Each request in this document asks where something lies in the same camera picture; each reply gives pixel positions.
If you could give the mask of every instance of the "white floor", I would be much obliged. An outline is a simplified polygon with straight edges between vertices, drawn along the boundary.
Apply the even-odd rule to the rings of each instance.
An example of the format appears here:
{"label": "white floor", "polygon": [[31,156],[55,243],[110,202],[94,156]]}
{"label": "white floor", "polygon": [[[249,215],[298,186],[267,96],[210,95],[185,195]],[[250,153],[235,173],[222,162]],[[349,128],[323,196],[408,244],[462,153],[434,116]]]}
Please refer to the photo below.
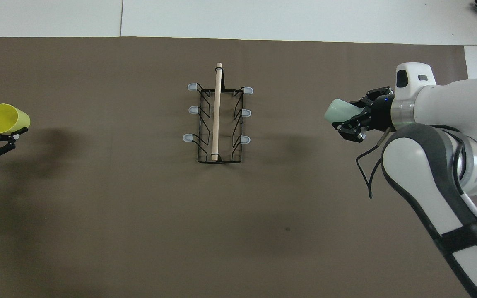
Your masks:
{"label": "white floor", "polygon": [[0,36],[166,36],[464,45],[473,0],[0,0]]}

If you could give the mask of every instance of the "black and white robot arm segment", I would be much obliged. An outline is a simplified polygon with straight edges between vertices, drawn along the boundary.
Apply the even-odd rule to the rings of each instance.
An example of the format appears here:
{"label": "black and white robot arm segment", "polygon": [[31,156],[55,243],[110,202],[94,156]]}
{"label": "black and white robot arm segment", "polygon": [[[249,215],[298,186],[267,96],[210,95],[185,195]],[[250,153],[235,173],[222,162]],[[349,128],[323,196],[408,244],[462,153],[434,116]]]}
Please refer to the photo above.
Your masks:
{"label": "black and white robot arm segment", "polygon": [[448,134],[412,124],[388,140],[382,167],[390,185],[415,210],[465,289],[477,297],[477,214],[454,182],[455,153]]}

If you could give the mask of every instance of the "black strap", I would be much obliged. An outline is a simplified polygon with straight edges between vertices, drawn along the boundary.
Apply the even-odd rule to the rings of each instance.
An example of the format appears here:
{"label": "black strap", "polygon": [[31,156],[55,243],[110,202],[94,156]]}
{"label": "black strap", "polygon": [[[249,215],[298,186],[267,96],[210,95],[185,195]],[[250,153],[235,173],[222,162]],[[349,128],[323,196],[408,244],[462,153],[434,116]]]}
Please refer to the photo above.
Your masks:
{"label": "black strap", "polygon": [[434,239],[443,256],[477,245],[477,221]]}

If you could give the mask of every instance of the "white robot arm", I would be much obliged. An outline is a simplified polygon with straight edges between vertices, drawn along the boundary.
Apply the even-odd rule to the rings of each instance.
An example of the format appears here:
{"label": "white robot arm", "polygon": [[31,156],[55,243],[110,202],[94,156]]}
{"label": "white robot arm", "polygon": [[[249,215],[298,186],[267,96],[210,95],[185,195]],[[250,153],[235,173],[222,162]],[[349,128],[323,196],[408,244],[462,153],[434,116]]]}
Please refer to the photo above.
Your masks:
{"label": "white robot arm", "polygon": [[477,79],[436,85],[429,65],[397,67],[396,88],[325,113],[343,138],[393,130],[382,151],[388,183],[409,202],[472,297],[477,297]]}

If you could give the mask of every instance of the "cup rack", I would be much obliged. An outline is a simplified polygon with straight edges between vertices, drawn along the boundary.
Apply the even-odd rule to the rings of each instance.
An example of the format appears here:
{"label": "cup rack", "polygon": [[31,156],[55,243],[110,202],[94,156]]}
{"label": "cup rack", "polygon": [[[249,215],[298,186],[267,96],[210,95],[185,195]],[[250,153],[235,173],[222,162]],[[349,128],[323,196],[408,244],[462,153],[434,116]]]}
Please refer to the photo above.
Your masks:
{"label": "cup rack", "polygon": [[223,158],[220,153],[212,152],[211,158],[210,154],[206,149],[210,149],[210,138],[212,135],[211,129],[206,123],[206,120],[214,120],[214,112],[216,109],[213,107],[209,101],[211,94],[215,95],[217,89],[205,89],[199,83],[191,83],[187,86],[187,89],[190,91],[197,91],[200,94],[200,104],[198,106],[189,107],[189,113],[198,115],[199,124],[198,124],[198,133],[197,134],[185,134],[183,135],[184,142],[193,142],[197,145],[197,161],[199,163],[206,164],[226,164],[226,163],[240,163],[242,161],[242,145],[250,143],[251,139],[248,136],[243,135],[244,129],[244,118],[251,116],[251,111],[244,109],[244,95],[252,94],[252,87],[241,87],[240,89],[226,89],[224,83],[224,74],[222,70],[222,79],[220,81],[220,92],[232,94],[233,99],[236,99],[235,108],[233,110],[233,132],[231,133],[231,151],[230,156]]}

